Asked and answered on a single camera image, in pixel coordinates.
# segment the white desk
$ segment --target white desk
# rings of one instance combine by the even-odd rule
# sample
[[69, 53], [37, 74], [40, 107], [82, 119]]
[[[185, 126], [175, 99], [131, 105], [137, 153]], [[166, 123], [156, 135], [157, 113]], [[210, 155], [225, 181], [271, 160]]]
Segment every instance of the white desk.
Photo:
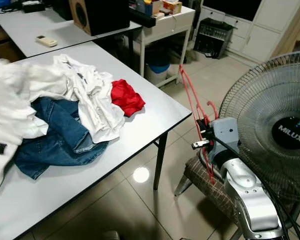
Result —
[[115, 80], [127, 80], [146, 104], [142, 111], [126, 119], [120, 138], [112, 141], [91, 164], [51, 166], [38, 180], [27, 177], [14, 165], [0, 187], [0, 240], [19, 236], [160, 138], [161, 150], [158, 151], [154, 183], [156, 187], [168, 131], [191, 114], [93, 42], [48, 52], [21, 62], [51, 64], [53, 56], [59, 54], [67, 54], [81, 63], [112, 73]]
[[[182, 6], [180, 13], [174, 15], [168, 15], [159, 19], [156, 22], [156, 25], [151, 28], [148, 27], [142, 28], [142, 31], [140, 32], [140, 34], [136, 39], [136, 41], [140, 43], [140, 75], [141, 76], [144, 76], [144, 71], [145, 71], [146, 45], [181, 32], [186, 32], [184, 42], [183, 42], [181, 57], [180, 57], [180, 64], [184, 63], [189, 35], [194, 20], [195, 12], [196, 11], [191, 8]], [[168, 82], [173, 81], [174, 79], [177, 79], [176, 81], [178, 82], [178, 72], [175, 72], [173, 76], [160, 82], [156, 86], [161, 87], [167, 84]]]
[[[131, 21], [127, 28], [90, 36], [74, 25], [73, 20], [64, 20], [51, 8], [30, 13], [15, 11], [0, 14], [0, 25], [27, 58], [142, 27]], [[58, 45], [48, 47], [36, 42], [40, 35], [57, 40]]]

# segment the chair seat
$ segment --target chair seat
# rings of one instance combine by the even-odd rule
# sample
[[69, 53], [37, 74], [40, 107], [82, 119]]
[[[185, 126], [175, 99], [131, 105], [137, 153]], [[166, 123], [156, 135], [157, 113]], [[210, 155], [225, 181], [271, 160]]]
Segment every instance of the chair seat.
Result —
[[213, 204], [231, 221], [238, 225], [234, 203], [226, 194], [223, 183], [214, 178], [212, 184], [207, 168], [200, 162], [196, 155], [185, 164], [184, 175], [205, 195]]

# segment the red cloth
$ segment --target red cloth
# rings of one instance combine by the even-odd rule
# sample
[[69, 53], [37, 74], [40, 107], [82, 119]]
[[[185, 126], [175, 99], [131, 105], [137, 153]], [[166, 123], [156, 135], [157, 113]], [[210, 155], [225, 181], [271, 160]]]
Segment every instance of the red cloth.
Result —
[[146, 104], [124, 79], [112, 82], [111, 99], [112, 103], [118, 105], [127, 117], [140, 111]]

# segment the clothing pile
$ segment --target clothing pile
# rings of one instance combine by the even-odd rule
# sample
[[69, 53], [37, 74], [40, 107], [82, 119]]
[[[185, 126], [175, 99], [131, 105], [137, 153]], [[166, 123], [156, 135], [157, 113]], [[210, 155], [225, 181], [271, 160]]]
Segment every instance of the clothing pile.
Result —
[[120, 135], [123, 110], [131, 116], [145, 104], [126, 81], [128, 95], [116, 82], [64, 54], [49, 66], [1, 59], [0, 185], [12, 158], [37, 179], [50, 165], [86, 165], [101, 155]]

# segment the blue denim jeans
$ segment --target blue denim jeans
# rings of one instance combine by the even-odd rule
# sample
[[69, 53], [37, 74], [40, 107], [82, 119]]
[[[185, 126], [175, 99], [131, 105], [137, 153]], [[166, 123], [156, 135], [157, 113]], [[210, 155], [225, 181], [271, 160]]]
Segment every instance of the blue denim jeans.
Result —
[[50, 165], [86, 165], [105, 151], [108, 142], [93, 143], [89, 131], [80, 123], [78, 102], [40, 97], [31, 106], [49, 128], [45, 136], [24, 139], [14, 162], [32, 179]]

